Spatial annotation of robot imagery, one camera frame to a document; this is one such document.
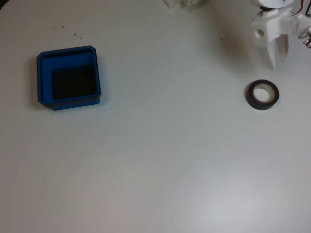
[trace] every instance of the blue box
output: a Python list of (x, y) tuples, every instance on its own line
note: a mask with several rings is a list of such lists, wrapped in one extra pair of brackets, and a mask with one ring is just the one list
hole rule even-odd
[(37, 56), (38, 101), (61, 110), (100, 103), (96, 49), (84, 46)]

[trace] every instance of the white surface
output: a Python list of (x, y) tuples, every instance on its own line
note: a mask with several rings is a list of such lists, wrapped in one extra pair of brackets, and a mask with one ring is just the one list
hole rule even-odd
[[(257, 11), (246, 0), (194, 11), (161, 0), (9, 1), (0, 232), (309, 232), (311, 53), (291, 37), (285, 65), (270, 71), (251, 41)], [(43, 108), (36, 56), (84, 45), (97, 49), (102, 103)], [(265, 112), (244, 97), (261, 78), (280, 89)]]
[(258, 46), (267, 65), (273, 70), (276, 68), (278, 60), (284, 61), (287, 58), (288, 34), (293, 28), (296, 28), (294, 22), (297, 18), (296, 16), (289, 17), (291, 11), (291, 7), (260, 11), (252, 18), (254, 44)]

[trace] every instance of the white object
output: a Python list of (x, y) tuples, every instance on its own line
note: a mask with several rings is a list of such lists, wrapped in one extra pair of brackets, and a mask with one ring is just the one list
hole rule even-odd
[(294, 2), (294, 0), (251, 0), (255, 5), (263, 6), (267, 8), (281, 8), (289, 6)]
[(273, 1), (274, 5), (270, 1), (258, 0), (256, 2), (264, 7), (279, 7), (270, 11), (262, 10), (252, 19), (254, 43), (258, 46), (269, 67), (275, 69), (277, 59), (284, 61), (287, 57), (288, 34), (302, 36), (305, 33), (310, 33), (311, 19), (301, 14), (292, 16), (291, 7), (281, 8), (285, 1)]

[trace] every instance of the black tape roll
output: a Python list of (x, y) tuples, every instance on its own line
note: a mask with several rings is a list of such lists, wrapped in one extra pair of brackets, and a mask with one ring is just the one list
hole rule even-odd
[[(256, 89), (264, 89), (266, 90), (269, 95), (270, 99), (266, 102), (260, 101), (255, 97), (254, 90)], [(274, 85), (274, 83), (268, 81), (268, 80), (257, 80), (254, 81), (248, 88), (246, 92), (246, 100), (253, 108), (258, 110), (268, 110), (275, 105), (275, 103), (278, 101), (278, 98), (280, 97), (280, 93), (278, 91), (278, 88)]]

